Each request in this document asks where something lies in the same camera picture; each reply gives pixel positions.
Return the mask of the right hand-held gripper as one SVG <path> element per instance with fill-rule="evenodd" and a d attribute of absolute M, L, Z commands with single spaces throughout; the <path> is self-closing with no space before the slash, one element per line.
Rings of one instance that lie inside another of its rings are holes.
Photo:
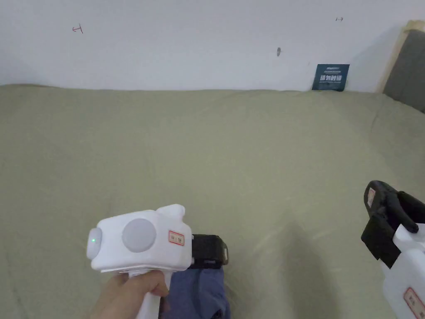
<path fill-rule="evenodd" d="M 398 319 L 425 317 L 425 204 L 389 184 L 372 180 L 364 191 L 369 221 L 361 235 L 368 250 L 379 261 L 383 274 L 383 294 Z M 401 224 L 396 220 L 388 197 L 398 197 Z"/>

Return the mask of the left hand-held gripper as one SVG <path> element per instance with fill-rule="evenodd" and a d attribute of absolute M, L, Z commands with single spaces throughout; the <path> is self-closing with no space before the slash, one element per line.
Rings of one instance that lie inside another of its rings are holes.
<path fill-rule="evenodd" d="M 197 236 L 183 222 L 185 209 L 173 204 L 157 210 L 126 213 L 101 220 L 88 234 L 86 255 L 99 272 L 129 277 L 161 271 L 170 288 L 174 273 L 190 267 L 220 269 L 229 263 L 227 244 L 208 235 L 208 259 L 193 255 Z M 147 293 L 136 319 L 159 319 L 164 298 Z"/>

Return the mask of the person's left hand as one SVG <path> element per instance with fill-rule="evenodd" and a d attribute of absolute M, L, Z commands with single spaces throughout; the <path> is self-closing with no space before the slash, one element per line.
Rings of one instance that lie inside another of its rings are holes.
<path fill-rule="evenodd" d="M 166 297 L 169 288 L 161 271 L 112 277 L 93 306 L 89 319 L 135 319 L 147 293 Z"/>

